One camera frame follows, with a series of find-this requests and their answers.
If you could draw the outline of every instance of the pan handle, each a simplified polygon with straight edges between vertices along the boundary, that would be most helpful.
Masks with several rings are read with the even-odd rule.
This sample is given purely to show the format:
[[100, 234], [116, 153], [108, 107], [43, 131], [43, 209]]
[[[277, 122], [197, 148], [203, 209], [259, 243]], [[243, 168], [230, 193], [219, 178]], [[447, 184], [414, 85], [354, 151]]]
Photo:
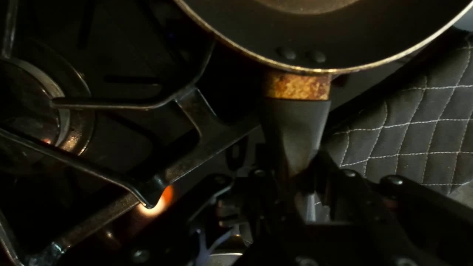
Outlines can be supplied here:
[[[296, 178], [320, 151], [330, 113], [330, 83], [330, 76], [272, 72], [267, 77], [262, 126], [274, 154], [275, 177], [290, 199], [298, 196]], [[304, 219], [314, 222], [314, 196], [296, 199]]]

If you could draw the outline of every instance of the gas stove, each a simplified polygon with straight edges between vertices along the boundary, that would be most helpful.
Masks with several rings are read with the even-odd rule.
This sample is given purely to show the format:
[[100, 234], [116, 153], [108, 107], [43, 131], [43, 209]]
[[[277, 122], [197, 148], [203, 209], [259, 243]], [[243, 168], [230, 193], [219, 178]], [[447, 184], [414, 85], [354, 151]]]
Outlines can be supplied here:
[[[89, 265], [165, 200], [252, 168], [246, 137], [262, 141], [267, 70], [172, 2], [8, 0], [0, 11], [0, 265]], [[403, 64], [336, 80], [335, 107]]]

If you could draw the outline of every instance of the gas flame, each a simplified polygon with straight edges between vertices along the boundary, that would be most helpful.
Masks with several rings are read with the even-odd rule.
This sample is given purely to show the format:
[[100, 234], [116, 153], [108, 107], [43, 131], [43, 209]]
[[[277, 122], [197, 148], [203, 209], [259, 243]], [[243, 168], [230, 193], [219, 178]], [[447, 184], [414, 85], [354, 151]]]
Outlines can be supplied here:
[[153, 221], [159, 218], [172, 203], [175, 197], [173, 187], [168, 187], [159, 202], [159, 205], [154, 209], [147, 209], [145, 206], [139, 205], [136, 208], [136, 213], [147, 221]]
[[48, 145], [52, 145], [54, 141], [51, 138], [43, 138], [42, 143], [48, 144]]

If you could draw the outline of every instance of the burner cap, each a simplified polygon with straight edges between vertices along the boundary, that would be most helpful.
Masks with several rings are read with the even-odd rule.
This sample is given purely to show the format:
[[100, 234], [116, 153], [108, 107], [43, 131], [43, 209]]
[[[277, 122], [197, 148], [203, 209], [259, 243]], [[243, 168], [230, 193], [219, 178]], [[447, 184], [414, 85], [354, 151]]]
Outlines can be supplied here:
[[64, 141], [70, 114], [49, 106], [52, 98], [64, 97], [55, 82], [32, 64], [2, 61], [0, 88], [2, 125], [51, 145]]
[[[91, 97], [82, 76], [60, 55], [30, 44], [23, 60], [0, 61], [0, 125], [30, 138], [82, 154], [94, 131], [94, 114], [54, 110], [52, 98]], [[0, 174], [36, 175], [52, 160], [0, 140]]]

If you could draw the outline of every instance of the black pan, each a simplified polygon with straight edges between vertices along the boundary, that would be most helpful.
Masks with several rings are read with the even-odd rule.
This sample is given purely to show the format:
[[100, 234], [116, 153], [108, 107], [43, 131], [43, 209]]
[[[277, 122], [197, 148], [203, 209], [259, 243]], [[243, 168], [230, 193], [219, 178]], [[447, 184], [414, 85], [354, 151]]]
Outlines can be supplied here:
[[228, 46], [272, 69], [343, 75], [426, 46], [469, 0], [175, 0]]
[[295, 181], [320, 150], [332, 76], [404, 58], [473, 7], [471, 0], [175, 2], [228, 46], [278, 70], [268, 76], [262, 123], [289, 197], [301, 191]]

